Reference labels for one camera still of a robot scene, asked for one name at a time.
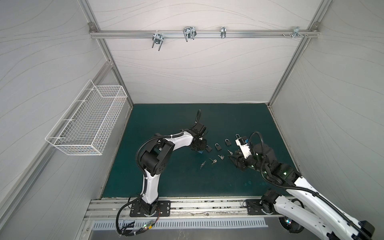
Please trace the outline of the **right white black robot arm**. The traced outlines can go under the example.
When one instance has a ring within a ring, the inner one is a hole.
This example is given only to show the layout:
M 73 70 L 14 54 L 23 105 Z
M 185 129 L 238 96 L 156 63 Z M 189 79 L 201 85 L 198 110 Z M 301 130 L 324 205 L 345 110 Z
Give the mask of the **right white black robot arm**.
M 368 221 L 359 221 L 335 206 L 318 192 L 295 168 L 280 163 L 272 148 L 251 143 L 238 144 L 240 150 L 229 159 L 240 169 L 258 171 L 263 180 L 285 190 L 294 199 L 289 200 L 275 190 L 268 190 L 261 198 L 261 210 L 283 216 L 282 226 L 291 230 L 296 223 L 322 240 L 370 240 L 375 227 Z

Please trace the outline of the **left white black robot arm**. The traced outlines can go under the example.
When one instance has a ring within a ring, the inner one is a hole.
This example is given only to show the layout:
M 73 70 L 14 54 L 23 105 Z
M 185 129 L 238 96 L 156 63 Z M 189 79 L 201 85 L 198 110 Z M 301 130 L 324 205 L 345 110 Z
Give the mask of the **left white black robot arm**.
M 140 195 L 140 207 L 146 215 L 153 215 L 159 199 L 158 186 L 160 176 L 166 169 L 175 150 L 188 147 L 190 150 L 202 153 L 207 147 L 204 139 L 206 127 L 200 123 L 201 110 L 198 110 L 192 127 L 181 129 L 173 135 L 155 134 L 144 142 L 138 149 L 136 164 L 143 173 L 143 188 Z

